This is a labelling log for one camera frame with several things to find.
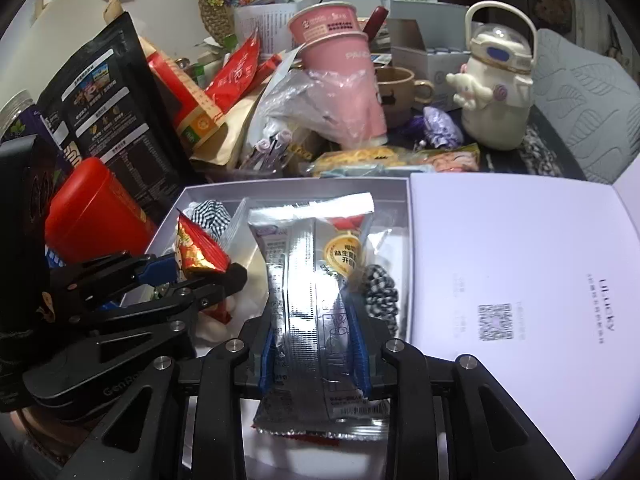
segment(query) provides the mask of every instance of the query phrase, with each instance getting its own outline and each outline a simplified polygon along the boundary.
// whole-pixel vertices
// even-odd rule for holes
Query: purple wrapped candy
[[[432,106],[425,106],[422,114],[424,139],[419,143],[421,149],[426,148],[427,144],[441,150],[455,150],[462,146],[462,132],[449,114]]]

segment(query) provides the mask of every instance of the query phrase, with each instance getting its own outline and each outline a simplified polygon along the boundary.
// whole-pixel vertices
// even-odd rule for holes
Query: barcode
[[[375,405],[366,404],[364,406],[342,406],[337,409],[338,416],[353,415],[387,415],[385,402],[379,402]]]
[[[511,303],[478,306],[480,341],[513,339],[513,309]]]

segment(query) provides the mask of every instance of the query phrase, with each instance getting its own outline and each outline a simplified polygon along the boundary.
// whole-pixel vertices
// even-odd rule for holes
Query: pink paper cup
[[[386,134],[385,115],[378,99],[376,71],[371,61],[369,41],[363,32],[340,32],[307,43],[300,49],[304,67],[315,72],[335,72],[351,76],[364,72],[364,81],[344,88],[335,97],[335,109],[344,124],[362,124],[362,138],[345,135],[345,146],[357,146],[361,140],[371,140]]]
[[[287,23],[297,44],[338,32],[359,32],[356,8],[346,2],[325,2],[301,10]]]

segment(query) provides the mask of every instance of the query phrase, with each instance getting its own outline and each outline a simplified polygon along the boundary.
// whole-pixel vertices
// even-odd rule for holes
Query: cartoon character figurine
[[[513,12],[533,33],[533,53],[526,38],[503,25],[487,24],[471,35],[471,20],[485,7]],[[455,87],[453,101],[462,108],[462,123],[478,142],[496,150],[512,150],[524,137],[533,104],[531,71],[538,53],[538,34],[520,10],[501,2],[479,2],[465,17],[468,63],[457,74],[447,75]]]

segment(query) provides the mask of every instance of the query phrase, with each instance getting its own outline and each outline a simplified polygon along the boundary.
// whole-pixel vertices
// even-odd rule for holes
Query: transparent dome lid
[[[472,40],[474,43],[497,43],[511,54],[519,54],[521,56],[531,56],[531,47],[529,41],[517,30],[504,25],[496,25],[495,23],[487,23],[476,28]]]

